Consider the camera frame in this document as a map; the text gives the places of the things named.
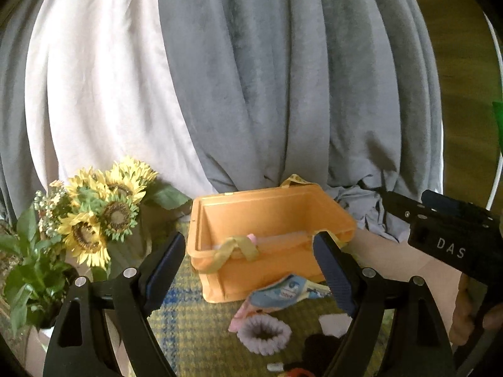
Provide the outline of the right hand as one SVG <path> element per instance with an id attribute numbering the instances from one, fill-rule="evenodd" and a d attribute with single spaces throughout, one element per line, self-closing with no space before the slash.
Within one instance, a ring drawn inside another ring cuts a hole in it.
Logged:
<path id="1" fill-rule="evenodd" d="M 468 293 L 469 277 L 462 274 L 459 282 L 459 290 L 455 300 L 453 321 L 449 329 L 448 337 L 452 344 L 463 346 L 469 340 L 475 325 L 472 320 L 472 299 Z M 496 305 L 489 310 L 483 320 L 485 330 L 498 330 L 503 323 L 502 304 Z"/>

